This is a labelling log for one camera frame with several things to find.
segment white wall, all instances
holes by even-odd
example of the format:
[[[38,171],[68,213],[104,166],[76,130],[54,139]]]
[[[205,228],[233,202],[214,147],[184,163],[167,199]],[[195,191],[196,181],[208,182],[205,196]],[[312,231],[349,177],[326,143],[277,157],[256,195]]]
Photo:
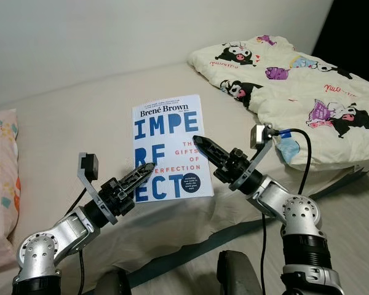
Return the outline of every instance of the white wall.
[[[0,104],[285,36],[311,53],[332,0],[0,0]]]

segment mattress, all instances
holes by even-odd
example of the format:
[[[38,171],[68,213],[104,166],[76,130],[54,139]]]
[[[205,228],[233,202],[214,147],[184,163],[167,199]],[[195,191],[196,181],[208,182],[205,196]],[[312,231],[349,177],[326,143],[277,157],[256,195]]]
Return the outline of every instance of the mattress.
[[[79,152],[95,153],[99,159],[96,188],[124,176],[133,163],[132,107],[195,93],[201,97],[205,135],[228,151],[238,147],[251,157],[250,129],[256,117],[185,63],[110,76],[1,106],[16,108],[18,114],[22,193],[20,217],[10,236],[14,250],[27,235],[53,226],[82,191],[76,176]],[[257,169],[288,190],[298,190],[302,172],[285,165],[274,148]],[[331,186],[355,169],[311,172],[304,195]],[[116,225],[105,226],[84,249],[84,291],[112,266],[134,271],[216,231],[260,218],[240,192],[230,191],[214,176],[212,181],[213,197],[138,204]],[[81,205],[89,200],[86,194]],[[62,294],[76,294],[78,256],[66,258],[59,269]],[[17,272],[15,265],[0,270],[0,294],[10,294]]]

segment pillow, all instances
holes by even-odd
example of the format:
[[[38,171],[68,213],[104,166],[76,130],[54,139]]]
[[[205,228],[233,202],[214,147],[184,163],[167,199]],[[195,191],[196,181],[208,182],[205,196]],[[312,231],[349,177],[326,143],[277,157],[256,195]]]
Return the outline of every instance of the pillow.
[[[0,111],[0,267],[15,261],[7,236],[14,229],[19,213],[17,133],[15,110]]]

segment blue lettering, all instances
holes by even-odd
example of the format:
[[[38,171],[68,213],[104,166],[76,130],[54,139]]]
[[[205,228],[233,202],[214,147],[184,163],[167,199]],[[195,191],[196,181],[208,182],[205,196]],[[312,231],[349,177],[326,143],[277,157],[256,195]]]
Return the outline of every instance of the blue lettering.
[[[192,132],[192,131],[198,131],[198,127],[194,126],[191,127],[190,124],[196,124],[197,119],[189,119],[190,116],[196,116],[197,112],[186,112],[184,113],[184,127],[186,129],[186,132]]]
[[[140,147],[139,149],[135,149],[135,168],[145,164],[146,158],[146,149]]]
[[[175,198],[180,198],[180,186],[179,180],[183,178],[182,174],[170,175],[169,180],[173,180],[173,186],[175,188]]]
[[[148,189],[146,187],[143,186],[138,186],[135,189],[135,201],[136,202],[145,202],[148,200],[148,196],[147,195],[140,195],[140,193],[142,192],[146,192]]]
[[[138,126],[138,134],[135,135],[136,140],[146,137],[146,134],[142,133],[142,124],[144,123],[145,123],[145,119],[134,122],[134,126]]]
[[[152,146],[152,158],[153,158],[153,163],[155,163],[156,165],[158,164],[157,162],[157,158],[162,158],[165,157],[165,154],[163,152],[157,152],[158,149],[163,149],[165,148],[165,144],[155,144],[154,146]]]
[[[164,134],[164,120],[163,116],[158,116],[157,121],[154,117],[149,118],[150,136],[154,136],[154,129],[160,128],[160,134]]]
[[[178,114],[169,114],[168,115],[168,125],[170,127],[170,133],[173,133],[174,127],[180,125],[181,118]]]
[[[165,181],[165,178],[163,176],[156,176],[155,178],[153,178],[152,180],[152,191],[153,191],[153,197],[155,199],[158,200],[162,200],[165,198],[165,196],[167,195],[165,192],[162,192],[161,194],[159,194],[157,192],[157,182],[158,181]]]

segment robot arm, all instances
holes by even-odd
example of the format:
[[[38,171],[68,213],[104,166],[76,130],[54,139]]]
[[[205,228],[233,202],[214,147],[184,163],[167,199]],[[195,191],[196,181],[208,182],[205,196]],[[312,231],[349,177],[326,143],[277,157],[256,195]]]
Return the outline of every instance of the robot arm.
[[[91,181],[98,178],[98,160],[94,154],[79,154],[78,177],[93,200],[66,214],[51,229],[25,238],[17,251],[19,274],[13,280],[13,295],[58,295],[61,272],[57,265],[77,253],[115,216],[127,214],[133,207],[133,190],[151,175],[155,164],[146,163],[117,181],[111,178],[97,192]]]
[[[257,153],[249,161],[237,148],[230,153],[212,140],[194,136],[193,140],[212,164],[214,175],[229,188],[240,190],[247,200],[266,216],[282,224],[285,266],[281,279],[286,293],[296,295],[344,295],[339,275],[332,269],[325,234],[321,231],[320,209],[312,199],[289,193],[282,185],[255,169],[272,146],[279,132],[272,125],[256,125],[251,131],[251,148]]]

